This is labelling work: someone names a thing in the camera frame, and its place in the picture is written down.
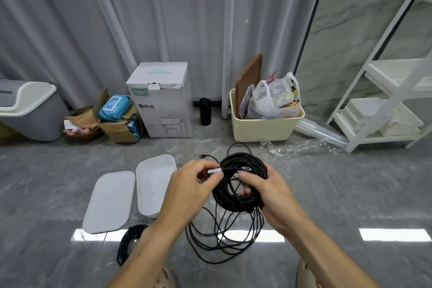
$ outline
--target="plastic wrap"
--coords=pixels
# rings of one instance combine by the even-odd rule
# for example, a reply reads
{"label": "plastic wrap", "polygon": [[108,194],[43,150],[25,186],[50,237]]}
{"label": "plastic wrap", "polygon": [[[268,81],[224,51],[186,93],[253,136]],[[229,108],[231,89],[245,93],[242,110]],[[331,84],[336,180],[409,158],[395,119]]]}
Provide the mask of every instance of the plastic wrap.
{"label": "plastic wrap", "polygon": [[281,159],[290,159],[325,152],[337,155],[348,144],[347,138],[314,116],[307,115],[294,130],[297,132],[293,132],[287,140],[261,142],[260,148]]}

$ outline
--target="white bin lid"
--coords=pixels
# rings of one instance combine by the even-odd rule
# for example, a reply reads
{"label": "white bin lid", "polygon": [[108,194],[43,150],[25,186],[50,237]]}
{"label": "white bin lid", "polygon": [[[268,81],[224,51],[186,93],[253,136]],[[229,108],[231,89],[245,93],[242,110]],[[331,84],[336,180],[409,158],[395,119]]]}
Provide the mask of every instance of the white bin lid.
{"label": "white bin lid", "polygon": [[19,117],[34,111],[56,90],[56,86],[47,82],[24,82],[0,80],[0,93],[10,95],[0,104],[0,117]]}
{"label": "white bin lid", "polygon": [[126,224],[131,214],[135,174],[132,171],[101,176],[90,198],[83,229],[89,234],[116,231]]}
{"label": "white bin lid", "polygon": [[176,160],[165,154],[143,160],[137,166],[138,210],[149,218],[158,216]]}

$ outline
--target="cream plastic storage bin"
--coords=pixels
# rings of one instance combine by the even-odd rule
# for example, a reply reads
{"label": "cream plastic storage bin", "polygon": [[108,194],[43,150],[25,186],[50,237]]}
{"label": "cream plastic storage bin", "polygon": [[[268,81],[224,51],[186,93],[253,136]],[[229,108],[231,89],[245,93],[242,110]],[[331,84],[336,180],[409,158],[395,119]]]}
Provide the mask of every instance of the cream plastic storage bin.
{"label": "cream plastic storage bin", "polygon": [[234,139],[238,142],[278,141],[288,139],[297,123],[305,117],[300,107],[299,117],[289,119],[238,119],[235,117],[235,89],[229,93]]}

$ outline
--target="curtain fold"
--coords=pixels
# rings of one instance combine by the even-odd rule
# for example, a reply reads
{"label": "curtain fold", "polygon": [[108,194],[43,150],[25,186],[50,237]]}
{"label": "curtain fold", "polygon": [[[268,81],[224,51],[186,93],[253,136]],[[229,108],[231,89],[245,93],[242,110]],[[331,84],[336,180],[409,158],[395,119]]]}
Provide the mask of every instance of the curtain fold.
{"label": "curtain fold", "polygon": [[315,0],[0,0],[1,78],[48,81],[75,107],[127,93],[142,61],[188,61],[195,99],[222,100],[250,59],[295,67]]}

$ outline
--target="white plastic bag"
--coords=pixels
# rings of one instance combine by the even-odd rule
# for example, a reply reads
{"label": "white plastic bag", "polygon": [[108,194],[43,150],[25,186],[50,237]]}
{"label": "white plastic bag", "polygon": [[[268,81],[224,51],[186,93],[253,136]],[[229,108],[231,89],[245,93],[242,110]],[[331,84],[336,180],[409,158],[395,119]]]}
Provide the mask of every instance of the white plastic bag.
{"label": "white plastic bag", "polygon": [[[295,95],[291,92],[291,85],[297,90]],[[262,80],[252,92],[246,118],[283,119],[286,117],[298,117],[300,103],[280,108],[280,106],[287,105],[294,99],[301,101],[299,83],[292,73],[289,72],[284,78],[269,84]]]}

